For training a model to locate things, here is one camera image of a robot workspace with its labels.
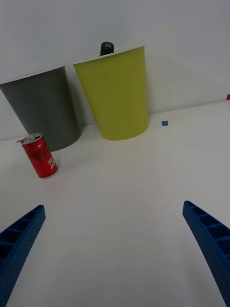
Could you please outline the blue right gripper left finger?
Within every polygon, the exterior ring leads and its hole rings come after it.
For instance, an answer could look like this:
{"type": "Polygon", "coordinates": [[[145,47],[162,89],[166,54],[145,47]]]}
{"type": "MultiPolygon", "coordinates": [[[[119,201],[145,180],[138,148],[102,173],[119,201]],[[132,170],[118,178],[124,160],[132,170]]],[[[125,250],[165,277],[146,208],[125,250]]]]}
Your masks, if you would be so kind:
{"type": "Polygon", "coordinates": [[[0,306],[5,307],[46,219],[39,205],[0,234],[0,306]]]}

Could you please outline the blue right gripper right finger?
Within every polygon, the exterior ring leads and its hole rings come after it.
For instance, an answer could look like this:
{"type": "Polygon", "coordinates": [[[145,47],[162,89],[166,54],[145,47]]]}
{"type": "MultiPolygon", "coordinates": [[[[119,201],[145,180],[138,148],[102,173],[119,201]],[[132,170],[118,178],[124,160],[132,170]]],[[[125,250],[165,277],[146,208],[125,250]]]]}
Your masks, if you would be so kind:
{"type": "Polygon", "coordinates": [[[211,270],[226,306],[230,306],[230,229],[190,201],[183,217],[211,270]]]}

